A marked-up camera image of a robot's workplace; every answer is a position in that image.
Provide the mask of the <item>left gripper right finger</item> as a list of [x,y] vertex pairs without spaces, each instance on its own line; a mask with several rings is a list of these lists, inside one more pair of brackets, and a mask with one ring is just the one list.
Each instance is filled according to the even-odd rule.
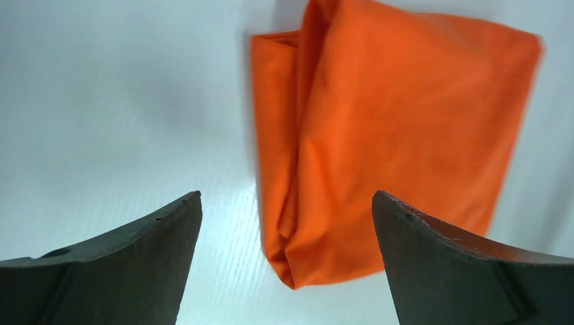
[[572,324],[573,260],[478,236],[385,191],[372,217],[401,324]]

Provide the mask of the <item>orange t-shirt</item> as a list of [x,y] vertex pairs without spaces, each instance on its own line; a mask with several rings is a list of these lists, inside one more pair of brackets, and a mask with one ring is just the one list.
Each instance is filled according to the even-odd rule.
[[487,232],[540,36],[378,1],[310,1],[298,30],[250,45],[263,249],[286,286],[383,269],[379,190]]

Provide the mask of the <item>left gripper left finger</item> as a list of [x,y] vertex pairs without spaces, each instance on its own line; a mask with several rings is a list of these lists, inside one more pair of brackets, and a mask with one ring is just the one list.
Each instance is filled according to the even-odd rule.
[[41,257],[1,262],[2,324],[174,324],[201,194]]

